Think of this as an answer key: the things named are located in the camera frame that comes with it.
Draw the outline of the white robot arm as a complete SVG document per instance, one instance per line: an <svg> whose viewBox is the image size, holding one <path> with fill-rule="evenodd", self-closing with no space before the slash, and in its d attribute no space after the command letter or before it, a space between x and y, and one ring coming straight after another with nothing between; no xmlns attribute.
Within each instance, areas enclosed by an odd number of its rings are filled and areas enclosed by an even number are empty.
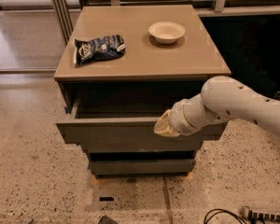
<svg viewBox="0 0 280 224"><path fill-rule="evenodd" d="M243 119L280 137L280 101L256 93L231 77L208 79L201 92L176 102L154 126L165 137L191 135L208 125Z"/></svg>

